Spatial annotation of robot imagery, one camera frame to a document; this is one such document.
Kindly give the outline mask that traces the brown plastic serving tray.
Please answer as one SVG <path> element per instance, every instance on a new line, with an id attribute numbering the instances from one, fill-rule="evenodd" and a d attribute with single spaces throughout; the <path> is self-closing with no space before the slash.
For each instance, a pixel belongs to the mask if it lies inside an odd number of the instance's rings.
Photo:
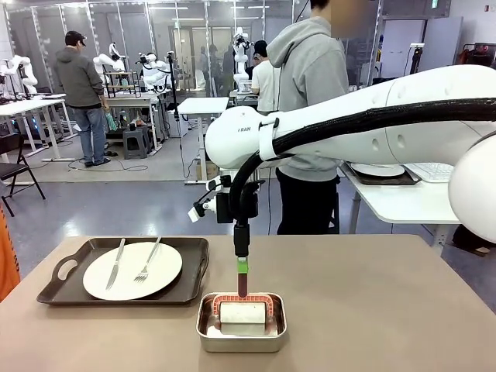
<path id="1" fill-rule="evenodd" d="M 361 184 L 365 185 L 386 185 L 386 186 L 412 186 L 421 181 L 421 178 L 411 171 L 404 168 L 403 174 L 394 177 L 378 177 L 369 174 L 363 174 L 354 170 L 351 163 L 345 162 L 342 165 L 342 171 L 349 171 Z"/>
<path id="2" fill-rule="evenodd" d="M 112 301 L 98 299 L 83 285 L 84 272 L 103 254 L 115 249 L 118 236 L 86 239 L 76 253 L 60 260 L 37 301 L 52 306 L 186 306 L 200 291 L 208 267 L 208 240 L 201 237 L 164 237 L 161 242 L 177 249 L 183 259 L 179 275 L 163 289 L 143 298 Z"/>

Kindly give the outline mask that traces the silver table knife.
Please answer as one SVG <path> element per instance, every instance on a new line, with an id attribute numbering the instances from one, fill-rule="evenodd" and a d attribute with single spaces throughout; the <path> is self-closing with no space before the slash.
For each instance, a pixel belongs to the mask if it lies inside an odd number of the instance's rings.
<path id="1" fill-rule="evenodd" d="M 116 279 L 117 274 L 119 272 L 119 261 L 121 259 L 125 244 L 126 244 L 126 239 L 122 238 L 120 241 L 120 244 L 119 244 L 119 248 L 117 249 L 117 254 L 116 254 L 115 261 L 114 261 L 114 264 L 112 267 L 112 271 L 110 273 L 107 285 L 105 287 L 106 291 L 110 290 L 112 288 L 112 285 L 115 282 L 115 279 Z"/>

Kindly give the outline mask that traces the dark navy garment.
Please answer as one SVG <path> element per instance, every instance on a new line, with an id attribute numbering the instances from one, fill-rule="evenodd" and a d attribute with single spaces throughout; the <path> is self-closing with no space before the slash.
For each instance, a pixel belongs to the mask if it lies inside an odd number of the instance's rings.
<path id="1" fill-rule="evenodd" d="M 463 225 L 458 225 L 455 229 L 451 245 L 479 257 L 484 257 L 489 254 L 492 249 L 496 249 L 496 243 L 489 242 L 476 236 Z"/>

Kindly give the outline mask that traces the gray door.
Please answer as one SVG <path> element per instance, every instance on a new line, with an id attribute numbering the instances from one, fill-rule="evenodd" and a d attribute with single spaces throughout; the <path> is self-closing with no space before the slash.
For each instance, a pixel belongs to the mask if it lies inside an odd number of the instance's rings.
<path id="1" fill-rule="evenodd" d="M 462 17 L 430 19 L 427 22 L 418 71 L 454 64 L 462 32 Z"/>

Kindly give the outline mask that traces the black metal shelf rack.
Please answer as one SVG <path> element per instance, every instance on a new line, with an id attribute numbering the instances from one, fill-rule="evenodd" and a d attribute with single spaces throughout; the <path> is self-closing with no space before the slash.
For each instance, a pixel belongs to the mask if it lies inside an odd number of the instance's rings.
<path id="1" fill-rule="evenodd" d="M 105 93 L 109 98 L 116 98 L 120 94 L 136 98 L 141 96 L 139 75 L 136 71 L 104 72 L 102 77 Z"/>

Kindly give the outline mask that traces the man in black cap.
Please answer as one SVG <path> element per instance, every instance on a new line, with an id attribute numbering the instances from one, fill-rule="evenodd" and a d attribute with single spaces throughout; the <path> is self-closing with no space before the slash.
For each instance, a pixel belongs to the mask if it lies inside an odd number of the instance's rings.
<path id="1" fill-rule="evenodd" d="M 56 52 L 54 72 L 65 100 L 72 108 L 81 133 L 81 148 L 86 167 L 109 162 L 105 156 L 105 102 L 102 80 L 95 64 L 82 54 L 84 36 L 69 31 L 64 37 L 65 48 Z"/>

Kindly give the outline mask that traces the person in white t-shirt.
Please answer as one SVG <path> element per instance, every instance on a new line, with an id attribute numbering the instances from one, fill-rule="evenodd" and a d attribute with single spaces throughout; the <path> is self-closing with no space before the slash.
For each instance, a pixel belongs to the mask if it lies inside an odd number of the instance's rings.
<path id="1" fill-rule="evenodd" d="M 268 115 L 277 107 L 277 82 L 280 70 L 269 61 L 267 43 L 264 40 L 256 41 L 253 48 L 252 91 L 258 97 L 257 111 L 262 115 Z"/>

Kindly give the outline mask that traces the person in gray hoodie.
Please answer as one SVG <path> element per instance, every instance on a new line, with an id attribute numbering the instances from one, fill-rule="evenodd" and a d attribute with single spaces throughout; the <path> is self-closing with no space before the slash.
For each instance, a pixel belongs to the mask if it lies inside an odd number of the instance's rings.
<path id="1" fill-rule="evenodd" d="M 359 7 L 358 0 L 310 0 L 310 17 L 285 28 L 269 44 L 269 61 L 281 70 L 279 110 L 303 109 L 348 92 L 340 37 L 353 25 Z M 326 234 L 336 207 L 337 162 L 293 156 L 276 175 L 282 200 L 278 234 Z"/>

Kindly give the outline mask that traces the red handled lint roller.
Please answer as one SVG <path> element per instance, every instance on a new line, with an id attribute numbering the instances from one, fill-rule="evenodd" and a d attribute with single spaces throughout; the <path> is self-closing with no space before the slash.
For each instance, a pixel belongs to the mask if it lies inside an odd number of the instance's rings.
<path id="1" fill-rule="evenodd" d="M 228 336 L 265 336 L 274 315 L 274 300 L 269 294 L 249 293 L 248 274 L 238 273 L 237 292 L 217 294 L 212 301 L 221 334 Z"/>

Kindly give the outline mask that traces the long white lab table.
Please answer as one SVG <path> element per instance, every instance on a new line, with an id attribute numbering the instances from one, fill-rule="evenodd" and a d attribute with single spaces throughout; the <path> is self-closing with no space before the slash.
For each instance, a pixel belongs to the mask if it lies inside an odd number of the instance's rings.
<path id="1" fill-rule="evenodd" d="M 75 161 L 73 157 L 62 157 L 58 146 L 58 143 L 77 135 L 68 115 L 64 95 L 58 99 L 31 99 L 0 105 L 0 124 L 6 124 L 9 132 L 13 133 L 13 122 L 17 123 L 21 140 L 24 141 L 24 136 L 28 138 L 31 151 L 26 157 L 51 148 L 53 155 L 43 158 L 42 162 Z"/>

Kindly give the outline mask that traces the white side table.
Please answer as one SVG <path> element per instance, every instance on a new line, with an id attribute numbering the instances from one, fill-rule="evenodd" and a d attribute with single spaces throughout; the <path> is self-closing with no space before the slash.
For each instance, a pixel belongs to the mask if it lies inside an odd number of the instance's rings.
<path id="1" fill-rule="evenodd" d="M 446 183 L 420 181 L 411 186 L 365 185 L 345 164 L 340 170 L 355 189 L 348 233 L 356 232 L 360 203 L 365 202 L 383 222 L 392 225 L 432 225 L 431 247 L 438 254 L 443 252 L 450 230 L 459 223 L 450 206 Z"/>

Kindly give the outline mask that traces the silver fork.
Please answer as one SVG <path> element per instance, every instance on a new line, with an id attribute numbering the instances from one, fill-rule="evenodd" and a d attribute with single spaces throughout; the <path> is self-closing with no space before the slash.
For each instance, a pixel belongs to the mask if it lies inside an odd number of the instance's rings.
<path id="1" fill-rule="evenodd" d="M 153 248 L 150 251 L 149 256 L 147 257 L 147 260 L 146 260 L 146 263 L 144 264 L 144 267 L 142 268 L 142 270 L 134 278 L 134 281 L 135 282 L 139 282 L 140 283 L 140 282 L 145 281 L 148 278 L 148 275 L 149 275 L 149 273 L 148 273 L 148 267 L 150 265 L 151 260 L 154 257 L 154 254 L 156 253 L 157 249 L 159 248 L 161 239 L 162 239 L 161 236 L 158 236 L 157 237 L 157 240 L 154 243 Z"/>

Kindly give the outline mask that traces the round white dinner plate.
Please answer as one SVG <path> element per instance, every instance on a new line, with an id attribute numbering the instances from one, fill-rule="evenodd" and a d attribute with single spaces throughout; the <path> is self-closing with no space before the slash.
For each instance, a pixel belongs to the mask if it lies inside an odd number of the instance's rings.
<path id="1" fill-rule="evenodd" d="M 370 165 L 351 163 L 350 167 L 356 172 L 372 177 L 399 177 L 405 172 L 403 166 L 400 165 Z"/>
<path id="2" fill-rule="evenodd" d="M 171 284 L 183 267 L 178 250 L 160 243 L 148 267 L 148 278 L 135 282 L 156 241 L 125 244 L 119 261 L 119 272 L 112 288 L 105 290 L 117 254 L 117 248 L 94 260 L 84 272 L 83 285 L 87 293 L 106 301 L 128 301 L 144 298 Z"/>

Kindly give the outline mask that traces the rectangular metal tin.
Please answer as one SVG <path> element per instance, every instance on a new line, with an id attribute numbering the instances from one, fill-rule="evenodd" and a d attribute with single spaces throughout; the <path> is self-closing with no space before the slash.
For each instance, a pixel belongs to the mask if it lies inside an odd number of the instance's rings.
<path id="1" fill-rule="evenodd" d="M 228 336 L 220 332 L 216 317 L 212 314 L 212 301 L 217 294 L 206 294 L 200 302 L 196 331 L 202 348 L 209 353 L 276 353 L 286 343 L 288 326 L 282 297 L 269 294 L 274 300 L 274 315 L 270 318 L 265 336 Z"/>

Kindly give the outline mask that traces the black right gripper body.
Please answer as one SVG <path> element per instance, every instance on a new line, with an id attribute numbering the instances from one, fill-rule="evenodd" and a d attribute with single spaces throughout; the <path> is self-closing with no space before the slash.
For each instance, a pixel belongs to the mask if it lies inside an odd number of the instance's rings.
<path id="1" fill-rule="evenodd" d="M 215 196 L 216 221 L 219 224 L 233 222 L 247 222 L 248 219 L 258 216 L 258 191 L 264 183 L 263 180 L 251 181 L 243 186 L 239 199 L 241 219 L 233 214 L 228 192 L 219 192 Z"/>

